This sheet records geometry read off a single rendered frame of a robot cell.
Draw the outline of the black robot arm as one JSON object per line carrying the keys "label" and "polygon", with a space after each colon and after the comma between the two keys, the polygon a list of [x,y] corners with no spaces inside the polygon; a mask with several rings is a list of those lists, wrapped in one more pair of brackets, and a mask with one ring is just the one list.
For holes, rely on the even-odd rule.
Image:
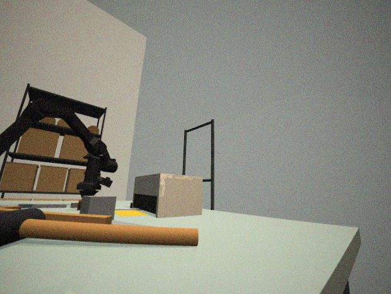
{"label": "black robot arm", "polygon": [[[111,159],[107,146],[101,139],[92,135],[73,109],[52,103],[48,99],[39,98],[28,104],[20,118],[13,122],[2,134],[0,134],[0,156],[36,122],[45,117],[64,119],[67,125],[84,142],[89,154],[84,156],[88,159],[86,169],[101,170],[103,172],[116,172],[118,169],[116,159]],[[101,156],[100,156],[101,155]],[[105,185],[110,188],[112,184],[110,177],[98,175],[95,185]]]}

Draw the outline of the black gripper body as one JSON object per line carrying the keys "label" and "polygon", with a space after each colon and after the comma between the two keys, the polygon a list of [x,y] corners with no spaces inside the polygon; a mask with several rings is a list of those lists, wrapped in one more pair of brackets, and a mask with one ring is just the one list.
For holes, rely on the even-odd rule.
{"label": "black gripper body", "polygon": [[95,191],[101,190],[101,185],[95,185],[96,179],[100,174],[101,170],[90,170],[86,169],[84,172],[84,182],[80,182],[77,184],[77,189],[84,191]]}

